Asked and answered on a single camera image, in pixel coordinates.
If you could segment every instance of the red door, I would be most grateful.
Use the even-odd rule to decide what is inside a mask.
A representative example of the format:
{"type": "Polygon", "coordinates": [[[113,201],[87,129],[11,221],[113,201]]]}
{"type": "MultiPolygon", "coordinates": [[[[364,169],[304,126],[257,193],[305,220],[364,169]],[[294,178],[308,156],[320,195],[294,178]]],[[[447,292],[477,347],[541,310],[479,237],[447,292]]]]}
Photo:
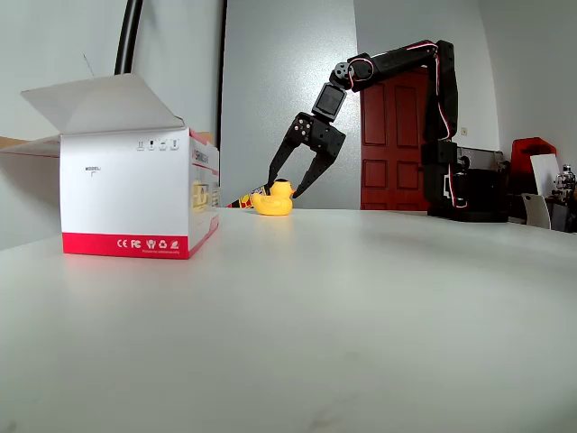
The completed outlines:
{"type": "Polygon", "coordinates": [[[418,68],[362,91],[361,209],[427,209],[419,170],[427,81],[418,68]]]}

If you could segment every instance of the rubber duck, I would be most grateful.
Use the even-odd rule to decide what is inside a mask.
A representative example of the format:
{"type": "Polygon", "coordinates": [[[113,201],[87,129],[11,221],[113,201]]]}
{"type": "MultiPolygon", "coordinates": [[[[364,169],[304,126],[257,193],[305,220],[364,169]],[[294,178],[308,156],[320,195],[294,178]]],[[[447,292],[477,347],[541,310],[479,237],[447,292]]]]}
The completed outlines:
{"type": "Polygon", "coordinates": [[[270,195],[252,194],[252,205],[261,215],[283,216],[292,210],[291,194],[295,190],[288,180],[279,179],[270,187],[270,195]]]}

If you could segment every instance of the machine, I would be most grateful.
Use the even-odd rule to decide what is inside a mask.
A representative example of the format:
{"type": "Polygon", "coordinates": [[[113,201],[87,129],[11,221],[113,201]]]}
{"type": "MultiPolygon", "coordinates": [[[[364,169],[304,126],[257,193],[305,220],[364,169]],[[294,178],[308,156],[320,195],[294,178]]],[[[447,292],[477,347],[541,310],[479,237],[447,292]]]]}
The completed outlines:
{"type": "Polygon", "coordinates": [[[428,214],[461,221],[507,221],[507,213],[499,210],[506,166],[496,170],[470,168],[469,159],[451,141],[457,129],[458,92],[454,49],[447,41],[421,41],[373,57],[362,53],[338,63],[316,99],[313,114],[299,113],[288,129],[270,163],[267,187],[272,186],[290,154],[305,144],[316,156],[293,197],[303,194],[341,151],[345,134],[331,123],[346,91],[359,92],[420,66],[428,68],[429,77],[423,132],[426,143],[421,149],[428,214]]]}

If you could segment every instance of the table surface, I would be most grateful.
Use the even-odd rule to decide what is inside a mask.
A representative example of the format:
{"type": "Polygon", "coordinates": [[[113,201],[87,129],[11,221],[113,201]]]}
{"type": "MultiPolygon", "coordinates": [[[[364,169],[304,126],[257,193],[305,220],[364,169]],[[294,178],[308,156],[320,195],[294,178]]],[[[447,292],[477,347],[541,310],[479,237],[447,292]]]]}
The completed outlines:
{"type": "Polygon", "coordinates": [[[184,262],[3,251],[0,432],[574,432],[576,243],[223,209],[184,262]]]}

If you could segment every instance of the cardboard box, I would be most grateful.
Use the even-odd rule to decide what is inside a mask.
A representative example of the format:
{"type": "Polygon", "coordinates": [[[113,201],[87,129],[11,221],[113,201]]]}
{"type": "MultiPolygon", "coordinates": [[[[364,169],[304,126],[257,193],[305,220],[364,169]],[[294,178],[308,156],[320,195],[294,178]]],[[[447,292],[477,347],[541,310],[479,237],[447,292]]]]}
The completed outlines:
{"type": "Polygon", "coordinates": [[[141,78],[94,78],[23,97],[60,135],[3,141],[0,152],[60,157],[64,253],[187,259],[216,230],[218,150],[141,78]]]}

